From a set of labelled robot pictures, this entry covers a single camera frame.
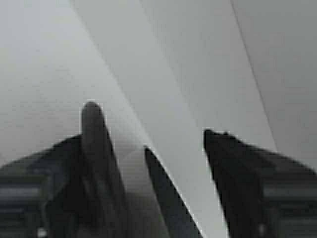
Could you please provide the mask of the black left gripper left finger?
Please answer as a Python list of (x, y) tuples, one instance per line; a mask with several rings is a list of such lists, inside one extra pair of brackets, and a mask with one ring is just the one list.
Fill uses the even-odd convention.
[(81, 136), (0, 168), (2, 238), (75, 238), (81, 201)]

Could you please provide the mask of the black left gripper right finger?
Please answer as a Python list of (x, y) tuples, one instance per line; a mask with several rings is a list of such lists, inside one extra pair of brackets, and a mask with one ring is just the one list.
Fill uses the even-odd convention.
[(314, 238), (317, 174), (303, 163), (205, 129), (204, 151), (231, 238)]

